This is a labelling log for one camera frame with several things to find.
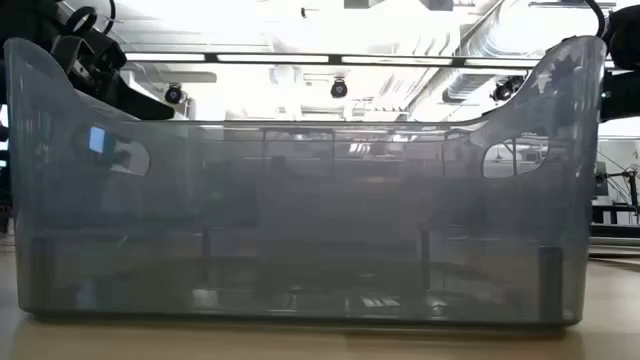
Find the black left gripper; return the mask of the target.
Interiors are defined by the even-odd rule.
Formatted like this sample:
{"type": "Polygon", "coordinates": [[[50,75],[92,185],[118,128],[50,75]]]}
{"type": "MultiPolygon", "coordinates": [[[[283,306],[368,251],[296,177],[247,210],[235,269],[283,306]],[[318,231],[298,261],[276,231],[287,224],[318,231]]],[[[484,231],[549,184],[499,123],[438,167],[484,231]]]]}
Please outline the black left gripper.
{"type": "MultiPolygon", "coordinates": [[[[119,44],[107,36],[61,37],[50,54],[76,90],[84,93],[109,93],[117,82],[126,55],[119,44]]],[[[141,120],[169,120],[175,110],[153,98],[120,83],[117,90],[120,110],[141,120]]]]}

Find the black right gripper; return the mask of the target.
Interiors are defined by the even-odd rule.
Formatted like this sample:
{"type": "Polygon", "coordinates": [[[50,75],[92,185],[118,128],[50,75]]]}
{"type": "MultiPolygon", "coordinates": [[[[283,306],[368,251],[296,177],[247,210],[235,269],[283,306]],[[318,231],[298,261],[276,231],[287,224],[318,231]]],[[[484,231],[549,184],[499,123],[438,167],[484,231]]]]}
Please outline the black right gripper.
{"type": "Polygon", "coordinates": [[[602,119],[639,116],[639,72],[607,72],[603,82],[602,119]]]}

